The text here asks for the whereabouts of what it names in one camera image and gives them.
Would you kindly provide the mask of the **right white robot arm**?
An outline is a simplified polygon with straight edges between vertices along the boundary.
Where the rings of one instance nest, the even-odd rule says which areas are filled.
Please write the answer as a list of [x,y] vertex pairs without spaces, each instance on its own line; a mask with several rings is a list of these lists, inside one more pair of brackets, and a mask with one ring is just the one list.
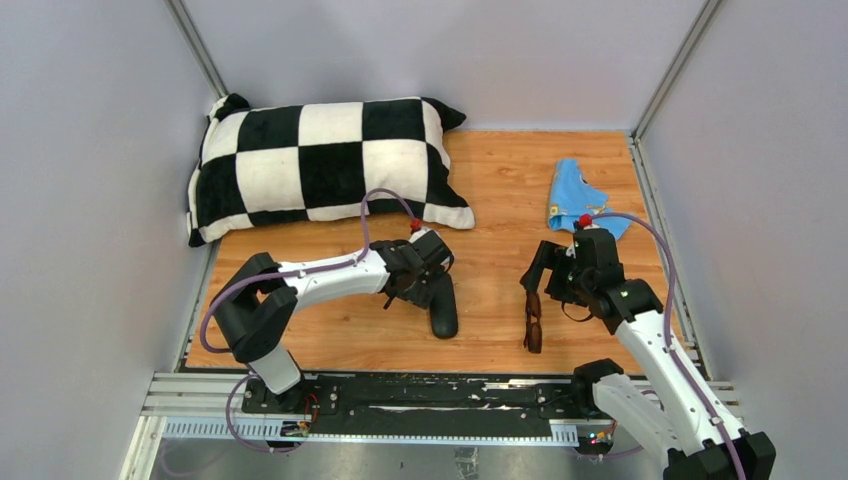
[[640,365],[650,400],[610,359],[575,368],[571,403],[584,417],[604,413],[658,461],[664,479],[767,479],[777,452],[764,432],[751,433],[717,397],[685,352],[659,297],[629,279],[616,240],[603,228],[578,229],[571,246],[540,242],[520,279],[526,315],[540,316],[539,284],[562,305],[585,307]]

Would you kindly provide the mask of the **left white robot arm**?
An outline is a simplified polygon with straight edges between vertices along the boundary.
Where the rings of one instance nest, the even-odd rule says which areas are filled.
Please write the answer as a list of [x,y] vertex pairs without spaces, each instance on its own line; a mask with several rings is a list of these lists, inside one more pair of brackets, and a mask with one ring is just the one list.
[[263,381],[268,400],[283,413],[306,400],[303,373],[282,337],[291,318],[314,305],[355,295],[383,294],[427,311],[439,339],[459,331],[454,283],[455,257],[433,230],[421,228],[407,240],[380,240],[362,249],[312,262],[251,257],[210,304],[227,352]]

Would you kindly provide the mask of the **black sunglasses case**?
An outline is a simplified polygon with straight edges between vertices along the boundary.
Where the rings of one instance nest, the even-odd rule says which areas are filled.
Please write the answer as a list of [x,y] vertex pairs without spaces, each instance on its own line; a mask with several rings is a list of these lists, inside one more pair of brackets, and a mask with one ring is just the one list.
[[433,283],[429,304],[431,331],[436,338],[451,339],[458,334],[459,322],[454,284],[449,274]]

